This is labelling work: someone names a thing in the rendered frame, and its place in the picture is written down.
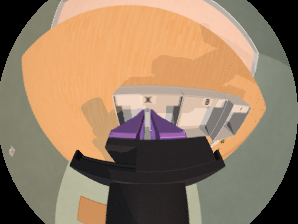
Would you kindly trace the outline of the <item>white domino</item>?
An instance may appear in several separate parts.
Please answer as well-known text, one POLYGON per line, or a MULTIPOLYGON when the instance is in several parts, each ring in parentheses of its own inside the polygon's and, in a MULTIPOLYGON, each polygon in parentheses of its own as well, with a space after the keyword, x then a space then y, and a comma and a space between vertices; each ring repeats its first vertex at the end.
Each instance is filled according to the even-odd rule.
POLYGON ((217 143, 219 143, 219 141, 213 141, 213 142, 211 142, 211 143, 210 143, 211 148, 212 148, 213 146, 215 146, 217 143))

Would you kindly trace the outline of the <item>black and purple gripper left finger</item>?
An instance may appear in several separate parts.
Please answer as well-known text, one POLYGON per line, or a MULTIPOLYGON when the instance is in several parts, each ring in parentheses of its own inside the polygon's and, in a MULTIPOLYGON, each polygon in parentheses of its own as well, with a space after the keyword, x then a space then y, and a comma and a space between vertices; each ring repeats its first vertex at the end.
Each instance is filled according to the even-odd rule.
POLYGON ((109 137, 144 139, 145 109, 110 131, 109 137), (143 123, 144 122, 144 123, 143 123), (142 126, 143 125, 143 126, 142 126), (142 130, 141 130, 142 128, 142 130), (141 133, 140 133, 141 132, 141 133))

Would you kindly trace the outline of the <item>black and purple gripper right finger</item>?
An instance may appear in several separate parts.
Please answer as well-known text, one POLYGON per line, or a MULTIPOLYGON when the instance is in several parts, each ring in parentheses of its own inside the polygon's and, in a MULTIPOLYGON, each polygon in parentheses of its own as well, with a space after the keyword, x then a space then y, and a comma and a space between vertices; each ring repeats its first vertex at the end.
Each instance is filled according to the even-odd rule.
POLYGON ((162 118, 153 109, 150 109, 150 112, 151 139, 161 140, 187 138, 186 133, 183 129, 162 118))

